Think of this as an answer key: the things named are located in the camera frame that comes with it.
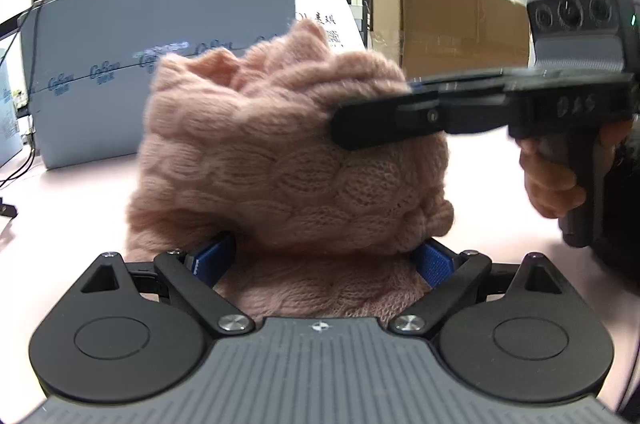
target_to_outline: finger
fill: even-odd
[[[603,146],[616,146],[620,144],[626,136],[631,133],[633,124],[633,120],[630,119],[628,121],[604,125],[600,129],[600,142]]]
[[[525,188],[531,203],[546,218],[562,218],[566,214],[584,204],[587,194],[580,186],[568,191],[549,191],[539,184],[529,181]]]
[[[540,154],[521,152],[520,165],[530,180],[552,191],[567,191],[576,184],[575,173],[565,166],[548,162]]]
[[[540,143],[536,139],[521,139],[516,141],[520,149],[527,155],[533,155],[538,152],[538,146]]]

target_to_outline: triangular cutout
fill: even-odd
[[[531,268],[524,288],[531,292],[546,292],[548,294],[562,293],[554,279],[541,265],[535,265]]]
[[[82,287],[82,292],[103,292],[117,290],[118,280],[111,265],[101,265],[91,279]]]

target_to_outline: human hand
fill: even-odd
[[[600,130],[600,151],[613,165],[616,146],[631,132],[633,121],[604,125]],[[518,141],[520,166],[524,170],[524,187],[536,211],[548,219],[563,218],[569,211],[582,205],[586,191],[576,184],[575,173],[563,165],[549,162],[538,152],[536,139]]]

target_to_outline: pink knitted sweater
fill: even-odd
[[[327,131],[340,103],[407,90],[380,54],[332,54],[312,21],[241,59],[226,49],[165,56],[146,107],[127,260],[229,229],[238,259],[216,290],[258,322],[386,322],[429,290],[408,252],[453,221],[446,140],[345,151]]]

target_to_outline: blue gripper pad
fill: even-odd
[[[415,270],[432,289],[454,273],[456,257],[452,250],[433,239],[420,244],[412,253]]]
[[[216,235],[213,242],[184,260],[187,268],[203,283],[213,287],[236,259],[236,239],[228,231]]]

